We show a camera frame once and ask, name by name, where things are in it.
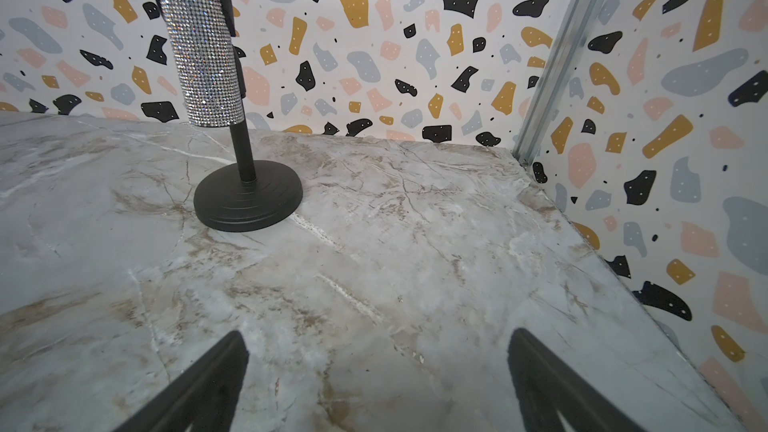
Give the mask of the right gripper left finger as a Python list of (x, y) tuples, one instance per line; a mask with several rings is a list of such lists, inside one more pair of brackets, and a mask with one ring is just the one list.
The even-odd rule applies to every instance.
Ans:
[(248, 360), (242, 334), (237, 330), (229, 332), (117, 429), (230, 430)]

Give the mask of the glitter microphone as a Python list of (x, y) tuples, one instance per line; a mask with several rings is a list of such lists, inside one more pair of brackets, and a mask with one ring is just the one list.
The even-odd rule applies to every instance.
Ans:
[(188, 120), (222, 128), (245, 120), (244, 78), (232, 44), (232, 0), (158, 0)]

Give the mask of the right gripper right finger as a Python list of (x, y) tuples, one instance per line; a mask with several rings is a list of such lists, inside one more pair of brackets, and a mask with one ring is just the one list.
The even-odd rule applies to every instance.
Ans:
[(640, 431), (642, 428), (524, 328), (507, 364), (527, 431)]

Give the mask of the black round microphone stand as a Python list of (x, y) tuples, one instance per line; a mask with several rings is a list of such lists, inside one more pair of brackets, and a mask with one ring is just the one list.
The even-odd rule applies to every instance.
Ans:
[(279, 162), (255, 160), (244, 122), (229, 130), (236, 162), (198, 184), (193, 200), (197, 218), (223, 232), (261, 230), (288, 218), (303, 199), (298, 174)]

